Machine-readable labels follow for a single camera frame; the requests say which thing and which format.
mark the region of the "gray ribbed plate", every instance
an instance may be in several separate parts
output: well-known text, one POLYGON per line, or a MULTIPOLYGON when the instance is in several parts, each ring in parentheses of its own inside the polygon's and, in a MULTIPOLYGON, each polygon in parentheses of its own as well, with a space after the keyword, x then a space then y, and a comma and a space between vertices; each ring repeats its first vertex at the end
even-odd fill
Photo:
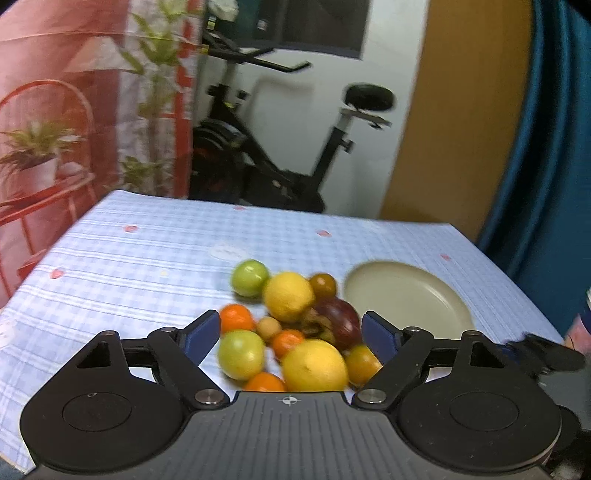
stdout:
MULTIPOLYGON (((541 469, 491 478, 547 480, 541 469)), ((223 410, 194 414, 165 451, 105 480, 479 479, 413 452, 388 418, 351 408, 341 393, 246 393, 223 410)), ((79 476, 39 468, 30 479, 79 476)))

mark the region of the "tablecloth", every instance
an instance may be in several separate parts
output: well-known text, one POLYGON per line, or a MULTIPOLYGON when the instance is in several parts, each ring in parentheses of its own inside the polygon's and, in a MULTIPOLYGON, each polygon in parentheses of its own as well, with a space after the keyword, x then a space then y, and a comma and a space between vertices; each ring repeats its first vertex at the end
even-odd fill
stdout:
MULTIPOLYGON (((423 268, 456 290, 495 342, 560 335, 525 294, 451 225, 384 222, 115 191, 55 244, 0 314, 0 456, 33 467, 19 434, 25 403, 95 334, 183 327, 235 300, 241 260, 272 273, 318 271, 342 285, 369 260, 423 268)), ((261 305, 250 306, 262 316, 261 305)), ((202 368, 232 396, 214 351, 202 368)))

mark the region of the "green tomato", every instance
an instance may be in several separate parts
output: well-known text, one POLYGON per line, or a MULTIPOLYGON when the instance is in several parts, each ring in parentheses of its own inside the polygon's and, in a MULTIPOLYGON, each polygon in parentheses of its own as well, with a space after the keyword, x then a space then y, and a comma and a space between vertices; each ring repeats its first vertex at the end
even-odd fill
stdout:
POLYGON ((242 297, 258 297, 269 279, 266 266, 257 260, 246 260, 232 273, 232 290, 242 297))
POLYGON ((255 332, 233 330, 220 340, 217 362, 234 380, 250 380, 265 367, 265 342, 255 332))

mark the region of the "exercise bike seat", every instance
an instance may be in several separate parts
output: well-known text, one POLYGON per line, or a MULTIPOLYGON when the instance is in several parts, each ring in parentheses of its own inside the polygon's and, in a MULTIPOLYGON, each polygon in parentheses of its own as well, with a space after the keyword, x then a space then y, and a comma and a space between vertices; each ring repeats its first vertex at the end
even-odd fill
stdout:
POLYGON ((345 89, 343 101, 357 110, 385 112, 394 106, 394 94, 378 85, 354 83, 345 89))

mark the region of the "teal curtain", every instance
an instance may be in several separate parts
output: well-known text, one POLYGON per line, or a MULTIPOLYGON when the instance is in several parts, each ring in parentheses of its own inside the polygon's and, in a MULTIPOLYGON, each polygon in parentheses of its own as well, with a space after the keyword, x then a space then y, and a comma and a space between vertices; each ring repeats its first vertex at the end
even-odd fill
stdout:
POLYGON ((478 241, 564 334, 591 286, 591 25, 534 0, 528 92, 478 241))

